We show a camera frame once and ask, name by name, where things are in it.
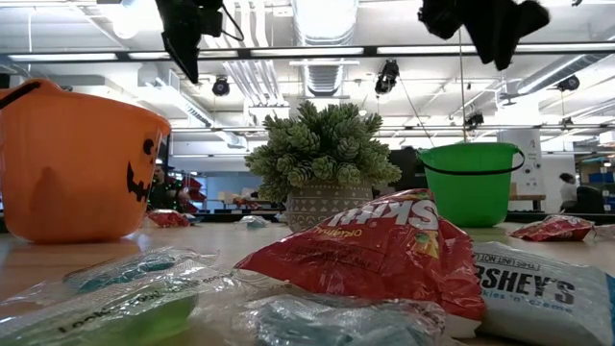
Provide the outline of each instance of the table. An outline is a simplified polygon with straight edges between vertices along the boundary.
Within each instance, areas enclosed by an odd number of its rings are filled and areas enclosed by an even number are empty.
[[[615,241],[532,243],[504,235],[506,229],[517,226],[503,224],[491,229],[466,232],[475,241],[501,241],[545,257],[596,265],[615,275]],[[41,281],[59,279],[71,271],[147,249],[172,245],[201,253],[215,253],[219,250],[223,262],[235,263],[289,234],[285,226],[276,224],[265,229],[246,230],[243,225],[203,223],[185,229],[140,229],[119,241],[100,244],[33,245],[11,235],[0,235],[0,301]],[[6,315],[7,312],[0,309],[0,317]],[[202,344],[203,338],[194,333],[199,331],[177,335],[177,340],[170,344]],[[519,345],[487,337],[464,342],[475,346]]]

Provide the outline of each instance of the red candy bag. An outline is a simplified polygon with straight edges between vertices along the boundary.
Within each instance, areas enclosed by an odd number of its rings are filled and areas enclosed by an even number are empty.
[[[147,216],[160,227],[188,227],[190,221],[176,210],[153,210]]]
[[[449,320],[449,335],[469,337],[484,313],[472,256],[470,237],[415,189],[343,211],[235,267],[314,293],[435,302],[462,317]]]
[[[529,223],[506,234],[531,241],[582,241],[593,228],[593,223],[582,218],[549,215],[542,221]]]

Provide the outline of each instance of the potted plant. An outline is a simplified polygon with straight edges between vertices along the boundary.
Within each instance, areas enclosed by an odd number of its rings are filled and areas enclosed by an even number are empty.
[[[372,199],[372,186],[396,182],[400,169],[387,157],[388,145],[373,140],[382,118],[362,117],[353,104],[318,111],[310,102],[298,119],[267,116],[267,144],[246,157],[263,178],[260,198],[286,202],[293,232]]]

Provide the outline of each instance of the succulent plant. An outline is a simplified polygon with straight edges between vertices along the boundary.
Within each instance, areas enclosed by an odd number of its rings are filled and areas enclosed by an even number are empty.
[[[353,104],[318,111],[309,101],[299,113],[297,120],[267,116],[269,141],[246,157],[250,171],[263,177],[262,198],[280,201],[292,188],[316,181],[352,186],[400,179],[388,146],[372,139],[382,125],[379,115],[361,117]]]

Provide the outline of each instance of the bucket handle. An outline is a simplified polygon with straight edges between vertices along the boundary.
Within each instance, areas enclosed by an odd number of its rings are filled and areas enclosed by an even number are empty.
[[[0,111],[3,110],[6,106],[10,105],[11,103],[17,101],[21,97],[39,88],[40,86],[41,86],[40,82],[31,82],[31,83],[24,84],[18,87],[17,89],[13,90],[7,96],[0,99]]]
[[[448,175],[457,175],[457,176],[483,176],[483,175],[494,175],[494,174],[504,174],[504,173],[510,173],[510,172],[514,172],[517,169],[523,167],[523,165],[526,163],[526,155],[519,149],[516,150],[516,153],[518,153],[519,155],[521,155],[522,161],[521,163],[519,163],[518,165],[512,167],[512,168],[505,168],[505,169],[495,169],[495,170],[490,170],[490,171],[478,171],[478,172],[468,172],[468,171],[450,171],[450,170],[446,170],[446,169],[439,169],[439,168],[435,168],[432,167],[428,164],[426,164],[423,161],[423,165],[425,165],[425,168],[432,170],[436,173],[441,173],[441,174],[448,174]]]

